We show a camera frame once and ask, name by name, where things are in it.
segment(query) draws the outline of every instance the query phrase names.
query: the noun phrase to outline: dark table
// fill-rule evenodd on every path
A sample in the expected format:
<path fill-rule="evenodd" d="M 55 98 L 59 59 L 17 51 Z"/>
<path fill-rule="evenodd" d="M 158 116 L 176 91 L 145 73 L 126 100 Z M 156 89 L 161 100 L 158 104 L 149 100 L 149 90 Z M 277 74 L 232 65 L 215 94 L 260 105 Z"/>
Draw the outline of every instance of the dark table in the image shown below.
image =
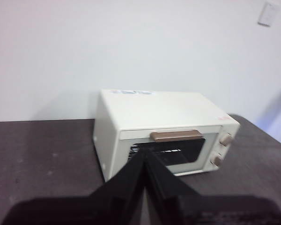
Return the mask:
<path fill-rule="evenodd" d="M 203 195 L 257 195 L 281 208 L 281 144 L 243 117 L 218 171 L 180 177 Z M 0 223 L 35 197 L 89 195 L 103 184 L 94 120 L 0 122 Z M 144 209 L 142 223 L 148 223 Z"/>

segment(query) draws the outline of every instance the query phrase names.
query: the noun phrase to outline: wall switch plate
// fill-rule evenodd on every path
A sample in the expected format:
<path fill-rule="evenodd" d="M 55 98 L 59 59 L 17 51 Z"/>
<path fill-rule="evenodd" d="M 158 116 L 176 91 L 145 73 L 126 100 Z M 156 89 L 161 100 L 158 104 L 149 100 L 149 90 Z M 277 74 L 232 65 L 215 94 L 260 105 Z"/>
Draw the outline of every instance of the wall switch plate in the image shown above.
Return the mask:
<path fill-rule="evenodd" d="M 258 19 L 258 24 L 268 27 L 271 26 L 273 24 L 273 21 L 278 11 L 279 11 L 278 5 L 275 5 L 270 2 L 266 2 L 261 12 L 261 15 Z"/>

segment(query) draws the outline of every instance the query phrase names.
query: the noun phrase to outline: toaster oven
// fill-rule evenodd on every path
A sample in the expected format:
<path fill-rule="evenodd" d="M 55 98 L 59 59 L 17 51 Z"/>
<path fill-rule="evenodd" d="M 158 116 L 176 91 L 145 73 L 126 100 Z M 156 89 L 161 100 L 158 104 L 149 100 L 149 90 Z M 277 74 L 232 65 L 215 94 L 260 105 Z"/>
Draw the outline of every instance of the toaster oven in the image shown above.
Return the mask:
<path fill-rule="evenodd" d="M 141 147 L 181 176 L 217 170 L 238 128 L 199 93 L 101 90 L 93 141 L 105 181 Z"/>

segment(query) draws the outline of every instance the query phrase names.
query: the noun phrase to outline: black foreground object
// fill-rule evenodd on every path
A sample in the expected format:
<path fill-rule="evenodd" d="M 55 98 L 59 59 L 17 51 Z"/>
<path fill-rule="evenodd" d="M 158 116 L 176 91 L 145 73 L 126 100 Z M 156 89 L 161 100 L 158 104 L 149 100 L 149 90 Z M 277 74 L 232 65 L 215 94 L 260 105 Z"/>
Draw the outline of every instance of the black foreground object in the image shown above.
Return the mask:
<path fill-rule="evenodd" d="M 2 224 L 131 224 L 144 187 L 164 225 L 281 225 L 274 202 L 254 196 L 201 196 L 145 147 L 92 195 L 21 202 Z"/>

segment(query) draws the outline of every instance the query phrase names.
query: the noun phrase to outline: oven handle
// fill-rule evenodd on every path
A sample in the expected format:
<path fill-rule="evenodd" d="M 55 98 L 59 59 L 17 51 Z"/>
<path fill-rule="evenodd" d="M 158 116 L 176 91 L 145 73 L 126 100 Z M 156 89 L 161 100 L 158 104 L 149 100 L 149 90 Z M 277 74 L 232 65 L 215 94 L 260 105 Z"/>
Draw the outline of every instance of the oven handle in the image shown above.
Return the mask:
<path fill-rule="evenodd" d="M 190 131 L 174 131 L 174 132 L 152 132 L 150 137 L 155 142 L 173 142 L 173 141 L 185 141 L 203 138 L 198 130 Z"/>

